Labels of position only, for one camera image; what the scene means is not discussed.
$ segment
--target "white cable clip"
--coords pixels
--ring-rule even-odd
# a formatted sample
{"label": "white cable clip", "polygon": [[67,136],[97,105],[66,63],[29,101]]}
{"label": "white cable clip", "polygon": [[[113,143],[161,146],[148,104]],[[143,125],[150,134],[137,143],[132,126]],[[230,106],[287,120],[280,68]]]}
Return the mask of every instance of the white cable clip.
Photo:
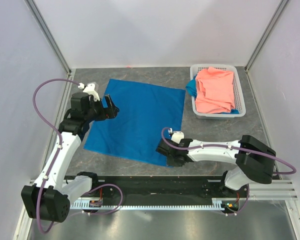
{"label": "white cable clip", "polygon": [[78,89],[85,89],[85,85],[82,82],[80,82],[79,86],[78,86]]}

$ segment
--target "blue cloth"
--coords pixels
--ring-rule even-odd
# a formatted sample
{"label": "blue cloth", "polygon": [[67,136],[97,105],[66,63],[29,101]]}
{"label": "blue cloth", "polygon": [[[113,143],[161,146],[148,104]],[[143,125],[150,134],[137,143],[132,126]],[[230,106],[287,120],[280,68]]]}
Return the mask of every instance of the blue cloth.
{"label": "blue cloth", "polygon": [[120,112],[114,119],[94,122],[84,148],[166,166],[166,157],[156,148],[164,127],[181,129],[186,91],[110,79],[105,94],[110,94]]}
{"label": "blue cloth", "polygon": [[217,114],[239,114],[239,111],[237,109],[231,109],[231,112],[220,112]]}
{"label": "blue cloth", "polygon": [[196,77],[188,82],[188,84],[185,86],[185,89],[190,96],[197,98]]}
{"label": "blue cloth", "polygon": [[[190,80],[187,85],[185,86],[186,91],[190,96],[197,98],[197,88],[196,88],[196,76],[192,80]],[[220,112],[215,114],[239,114],[237,109],[231,109],[231,112]]]}

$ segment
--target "laundry basket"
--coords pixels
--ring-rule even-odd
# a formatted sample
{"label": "laundry basket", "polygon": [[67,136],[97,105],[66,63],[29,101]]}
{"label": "laundry basket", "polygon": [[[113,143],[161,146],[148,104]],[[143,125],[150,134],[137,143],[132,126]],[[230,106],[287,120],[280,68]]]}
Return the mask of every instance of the laundry basket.
{"label": "laundry basket", "polygon": [[233,118],[243,117],[246,114],[246,106],[244,101],[244,95],[242,93],[239,75],[237,69],[231,65],[223,64],[195,64],[190,67],[190,80],[194,79],[194,76],[198,74],[202,69],[208,69],[213,67],[215,69],[221,69],[226,71],[234,72],[233,75],[233,92],[234,92],[234,103],[235,108],[239,111],[239,114],[222,114],[222,113],[200,113],[196,110],[195,98],[192,96],[192,109],[195,116],[198,119],[216,119],[216,120],[227,120]]}

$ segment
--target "gray marble surface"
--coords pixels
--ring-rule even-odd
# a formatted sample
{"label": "gray marble surface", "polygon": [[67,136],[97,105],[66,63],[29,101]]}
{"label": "gray marble surface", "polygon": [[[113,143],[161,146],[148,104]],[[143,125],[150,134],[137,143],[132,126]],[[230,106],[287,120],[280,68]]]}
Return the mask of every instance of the gray marble surface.
{"label": "gray marble surface", "polygon": [[[242,135],[252,135],[266,143],[266,137],[258,115],[247,75],[243,67],[237,67],[244,96],[246,115],[232,120],[197,119],[186,93],[182,118],[182,131],[186,138],[205,142],[226,142],[241,139]],[[109,79],[119,79],[150,83],[154,85],[185,89],[190,80],[189,67],[149,67],[149,68],[93,68],[77,69],[74,79],[81,83],[97,82],[98,93],[103,96]],[[77,92],[76,86],[71,94]],[[134,160],[108,156],[83,149],[88,134],[75,152],[67,170],[67,175],[80,171],[98,175],[222,175],[234,168],[227,163],[202,161],[187,163],[183,167],[163,167]]]}

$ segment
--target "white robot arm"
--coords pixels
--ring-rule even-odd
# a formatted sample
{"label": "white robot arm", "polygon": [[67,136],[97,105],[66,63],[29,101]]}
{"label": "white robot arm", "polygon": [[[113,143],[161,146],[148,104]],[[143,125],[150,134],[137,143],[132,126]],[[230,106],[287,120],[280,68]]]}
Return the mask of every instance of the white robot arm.
{"label": "white robot arm", "polygon": [[[184,138],[180,131],[169,131],[171,139],[162,139],[156,149],[157,152],[167,157],[167,165],[173,167],[183,166],[185,163],[199,161],[215,161],[236,165],[233,170],[223,174],[221,188],[228,191],[238,191],[241,187],[249,183],[270,184],[274,171],[275,161],[265,156],[257,154],[247,154],[240,150],[233,149],[246,148],[257,150],[276,156],[276,152],[258,141],[256,138],[244,135],[241,140],[228,142],[204,142],[190,138]],[[206,145],[231,146],[221,148],[217,146],[204,147]]]}
{"label": "white robot arm", "polygon": [[[57,140],[44,169],[33,185],[23,187],[21,197],[30,218],[36,218],[37,199],[40,199],[40,218],[61,223],[67,217],[70,205],[97,186],[97,174],[80,172],[63,187],[70,161],[89,130],[89,124],[92,121],[113,119],[119,112],[109,95],[104,96],[107,107],[103,106],[96,92],[97,87],[93,82],[87,86],[81,83],[79,88],[83,92],[71,96],[71,108],[67,110],[58,128],[62,142]],[[52,165],[58,149],[59,153]]]}

